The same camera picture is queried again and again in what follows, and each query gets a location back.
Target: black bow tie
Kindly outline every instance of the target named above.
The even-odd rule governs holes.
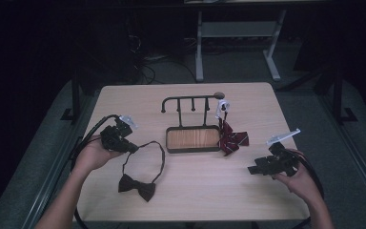
[[[130,191],[131,189],[137,189],[139,196],[148,202],[155,194],[155,186],[155,183],[142,183],[124,174],[120,182],[118,182],[118,192],[121,193]]]

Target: dark background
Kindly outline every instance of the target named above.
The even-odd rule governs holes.
[[[81,4],[68,1],[67,6]],[[86,94],[106,84],[133,84],[138,77],[133,65],[145,50],[183,54],[182,38],[195,33],[195,13],[189,10],[87,16],[63,9],[63,3],[51,0],[0,1],[0,196],[55,96],[74,75]],[[130,52],[128,33],[142,37],[143,53]],[[366,103],[366,1],[289,10],[280,39],[291,37],[305,40],[297,68],[313,70],[330,60]]]

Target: bow tie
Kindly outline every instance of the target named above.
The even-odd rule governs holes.
[[[131,189],[137,189],[139,196],[148,202],[155,193],[155,186],[155,183],[142,183],[124,174],[120,182],[118,182],[118,192],[128,192]]]
[[[249,146],[248,133],[233,133],[234,130],[222,118],[219,118],[219,129],[221,138],[218,141],[218,147],[225,152],[225,156],[237,151],[240,145]]]

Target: gray carpet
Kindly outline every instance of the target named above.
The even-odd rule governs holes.
[[[274,88],[287,85],[304,73],[294,72],[299,43],[279,43],[274,60],[282,80],[273,82],[270,78],[258,44],[245,52],[226,52],[220,55],[205,55],[205,83],[215,82],[269,82]],[[149,63],[155,80],[152,83],[194,83],[193,54],[182,60],[166,58]],[[144,68],[140,83],[145,84],[153,77],[150,69]],[[295,136],[295,143],[313,163],[326,194],[336,228],[366,228],[366,182],[358,170],[350,148],[341,136],[346,130],[366,162],[366,107],[358,92],[349,84],[344,84],[343,106],[350,107],[358,122],[345,123],[339,127],[327,111],[324,103],[331,99],[315,95],[312,91],[315,81],[309,81],[289,93],[277,93],[283,114],[290,129],[299,128],[302,132]],[[31,228],[35,219],[29,216],[36,199],[41,198],[42,185],[54,166],[61,148],[67,148],[78,135],[84,133],[97,96],[83,96],[83,115],[75,125],[60,120],[65,109],[71,107],[71,85],[67,84],[53,102],[41,127],[30,143],[6,192],[0,200],[0,228]],[[67,168],[57,185],[61,187],[67,175]],[[291,228],[298,221],[262,221],[262,229]],[[90,228],[185,228],[183,222],[171,223],[118,223],[88,222]],[[198,222],[196,228],[251,228],[249,222]]]

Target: wooden table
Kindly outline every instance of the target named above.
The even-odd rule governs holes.
[[[178,126],[175,103],[161,103],[169,96],[225,94],[231,104],[227,117],[234,132],[248,132],[250,146],[241,146],[229,156],[222,151],[166,153],[163,174],[156,192],[146,202],[136,190],[118,193],[122,164],[127,154],[93,171],[86,180],[78,202],[83,220],[114,221],[203,221],[305,219],[308,209],[287,187],[269,176],[251,175],[247,169],[258,157],[268,156],[266,141],[289,132],[272,87],[267,83],[179,84],[105,87],[99,95],[87,132],[104,116],[131,115],[139,126],[127,136],[136,145],[151,140],[164,148],[166,129]],[[217,125],[216,99],[210,99],[208,125]],[[184,126],[201,125],[202,106],[191,111],[191,101],[182,100]],[[108,120],[99,130],[114,125]],[[282,142],[295,148],[292,138]],[[140,149],[130,157],[126,174],[151,182],[158,174],[161,152],[157,145]]]

